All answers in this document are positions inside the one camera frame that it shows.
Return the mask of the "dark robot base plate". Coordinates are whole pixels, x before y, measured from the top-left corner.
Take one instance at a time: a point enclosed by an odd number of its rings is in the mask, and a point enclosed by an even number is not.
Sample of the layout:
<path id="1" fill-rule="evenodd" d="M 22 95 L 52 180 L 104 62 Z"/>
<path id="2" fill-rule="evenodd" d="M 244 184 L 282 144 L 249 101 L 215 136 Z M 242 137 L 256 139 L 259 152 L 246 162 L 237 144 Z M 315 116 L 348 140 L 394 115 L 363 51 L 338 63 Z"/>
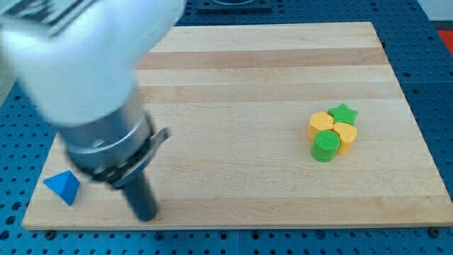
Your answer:
<path id="1" fill-rule="evenodd" d="M 273 0 L 198 0 L 197 10 L 207 11 L 271 11 Z"/>

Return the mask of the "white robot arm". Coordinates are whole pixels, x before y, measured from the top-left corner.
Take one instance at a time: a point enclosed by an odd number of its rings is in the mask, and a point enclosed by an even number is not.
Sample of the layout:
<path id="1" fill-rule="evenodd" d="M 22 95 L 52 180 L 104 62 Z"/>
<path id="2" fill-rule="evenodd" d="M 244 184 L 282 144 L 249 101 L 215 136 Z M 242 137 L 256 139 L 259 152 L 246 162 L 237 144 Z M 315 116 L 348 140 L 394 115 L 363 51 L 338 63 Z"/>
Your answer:
<path id="1" fill-rule="evenodd" d="M 120 189 L 138 219 L 159 210 L 144 169 L 170 130 L 143 108 L 134 68 L 180 20 L 184 0 L 15 1 L 1 45 L 69 160 Z"/>

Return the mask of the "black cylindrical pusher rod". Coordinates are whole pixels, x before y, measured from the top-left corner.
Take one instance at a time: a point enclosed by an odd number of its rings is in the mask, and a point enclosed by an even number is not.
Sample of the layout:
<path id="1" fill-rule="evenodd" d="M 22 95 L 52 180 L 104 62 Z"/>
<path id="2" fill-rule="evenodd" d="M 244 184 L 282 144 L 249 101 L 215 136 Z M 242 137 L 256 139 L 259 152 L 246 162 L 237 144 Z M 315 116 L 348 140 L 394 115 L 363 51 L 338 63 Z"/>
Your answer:
<path id="1" fill-rule="evenodd" d="M 123 186 L 122 192 L 138 220 L 148 222 L 156 217 L 158 204 L 144 173 Z"/>

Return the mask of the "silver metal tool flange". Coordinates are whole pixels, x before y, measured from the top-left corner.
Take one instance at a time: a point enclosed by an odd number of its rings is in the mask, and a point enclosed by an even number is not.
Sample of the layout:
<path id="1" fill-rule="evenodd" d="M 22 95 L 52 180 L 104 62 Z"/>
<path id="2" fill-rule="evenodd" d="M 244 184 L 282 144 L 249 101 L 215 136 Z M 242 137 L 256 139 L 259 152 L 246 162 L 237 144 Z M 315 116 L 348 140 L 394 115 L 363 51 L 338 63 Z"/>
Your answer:
<path id="1" fill-rule="evenodd" d="M 157 131 L 134 90 L 118 108 L 85 125 L 57 128 L 71 162 L 94 181 L 120 189 L 137 178 L 171 136 Z"/>

